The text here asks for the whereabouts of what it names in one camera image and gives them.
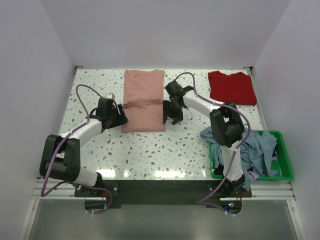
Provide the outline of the pink t shirt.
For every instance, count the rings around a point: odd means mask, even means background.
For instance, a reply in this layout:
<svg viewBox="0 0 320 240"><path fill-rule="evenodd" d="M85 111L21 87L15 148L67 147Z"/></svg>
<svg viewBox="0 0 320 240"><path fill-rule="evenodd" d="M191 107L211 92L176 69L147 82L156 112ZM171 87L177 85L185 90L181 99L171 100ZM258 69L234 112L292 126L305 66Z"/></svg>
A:
<svg viewBox="0 0 320 240"><path fill-rule="evenodd" d="M122 133L164 132L164 70L125 70L123 108L128 123Z"/></svg>

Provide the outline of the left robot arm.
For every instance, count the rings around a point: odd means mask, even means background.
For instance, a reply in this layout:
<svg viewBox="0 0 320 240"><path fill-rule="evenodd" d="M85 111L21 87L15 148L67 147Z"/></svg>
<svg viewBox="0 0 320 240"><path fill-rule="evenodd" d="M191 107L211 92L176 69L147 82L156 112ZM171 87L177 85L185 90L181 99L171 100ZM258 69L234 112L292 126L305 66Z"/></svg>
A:
<svg viewBox="0 0 320 240"><path fill-rule="evenodd" d="M81 148L105 130L125 125L129 122L124 106L112 98L101 97L83 123L62 135L49 135L44 144L39 173L48 180L85 185L92 196L99 196L104 184L100 174L86 169L81 162Z"/></svg>

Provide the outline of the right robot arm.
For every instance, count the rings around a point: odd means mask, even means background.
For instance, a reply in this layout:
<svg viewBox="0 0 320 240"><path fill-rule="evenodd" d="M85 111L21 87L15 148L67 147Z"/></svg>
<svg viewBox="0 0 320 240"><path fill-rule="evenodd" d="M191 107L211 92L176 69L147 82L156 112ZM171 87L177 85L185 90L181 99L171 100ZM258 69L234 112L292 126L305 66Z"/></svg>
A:
<svg viewBox="0 0 320 240"><path fill-rule="evenodd" d="M236 105L215 103L197 95L192 86L182 87L175 80L165 86L169 100L163 101L163 122L171 119L172 125L183 121L183 109L191 108L210 119L211 134L220 145L223 159L222 190L235 196L245 183L241 165L240 143L245 131Z"/></svg>

